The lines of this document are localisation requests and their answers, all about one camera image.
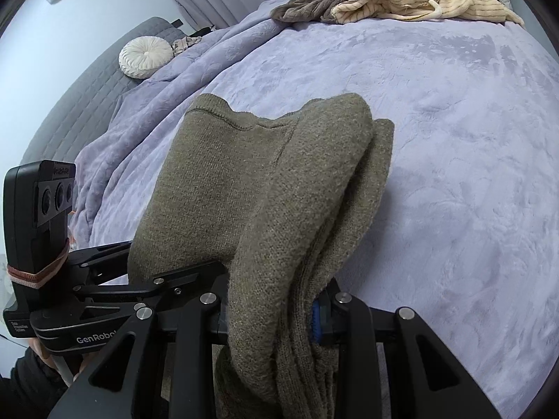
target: round pillow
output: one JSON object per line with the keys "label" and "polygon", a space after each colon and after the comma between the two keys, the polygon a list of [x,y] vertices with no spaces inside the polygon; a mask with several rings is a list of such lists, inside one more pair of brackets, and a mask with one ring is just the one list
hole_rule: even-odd
{"label": "round pillow", "polygon": [[118,55],[124,74],[134,79],[147,79],[173,59],[173,49],[163,38],[142,36],[132,39]]}

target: brown cloth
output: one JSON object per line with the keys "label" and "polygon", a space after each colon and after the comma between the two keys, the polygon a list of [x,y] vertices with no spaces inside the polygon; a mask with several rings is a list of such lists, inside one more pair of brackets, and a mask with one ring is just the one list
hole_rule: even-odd
{"label": "brown cloth", "polygon": [[338,23],[332,15],[332,8],[340,3],[355,0],[289,0],[272,9],[270,17],[280,22],[324,22]]}
{"label": "brown cloth", "polygon": [[276,120],[203,94],[189,108],[132,243],[131,281],[203,260],[229,270],[222,417],[333,417],[336,354],[311,305],[370,226],[393,124],[356,94]]}

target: person's arm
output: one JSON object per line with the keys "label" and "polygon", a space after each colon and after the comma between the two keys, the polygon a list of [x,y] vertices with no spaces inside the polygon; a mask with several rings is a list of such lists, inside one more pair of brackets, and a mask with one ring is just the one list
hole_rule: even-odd
{"label": "person's arm", "polygon": [[60,375],[28,348],[12,369],[0,378],[2,419],[46,419],[66,391]]}

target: black cloth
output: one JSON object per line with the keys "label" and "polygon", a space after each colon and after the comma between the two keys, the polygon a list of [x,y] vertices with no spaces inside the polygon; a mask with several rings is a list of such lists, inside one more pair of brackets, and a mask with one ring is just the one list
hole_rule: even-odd
{"label": "black cloth", "polygon": [[10,378],[0,379],[0,418],[46,419],[65,391],[60,375],[28,348]]}

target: metal screw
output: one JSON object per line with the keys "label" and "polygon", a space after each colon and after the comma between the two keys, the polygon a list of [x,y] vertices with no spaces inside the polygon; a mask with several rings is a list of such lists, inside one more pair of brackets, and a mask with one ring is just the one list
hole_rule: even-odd
{"label": "metal screw", "polygon": [[217,296],[213,293],[204,293],[202,296],[200,296],[200,302],[202,304],[213,304],[216,299]]}
{"label": "metal screw", "polygon": [[148,319],[152,316],[152,310],[149,307],[142,307],[136,312],[136,317],[139,319]]}
{"label": "metal screw", "polygon": [[336,293],[335,298],[336,301],[338,301],[340,304],[347,304],[349,301],[351,301],[351,295],[346,292]]}
{"label": "metal screw", "polygon": [[398,315],[400,315],[402,319],[412,319],[415,316],[415,312],[409,307],[402,307],[398,310]]}

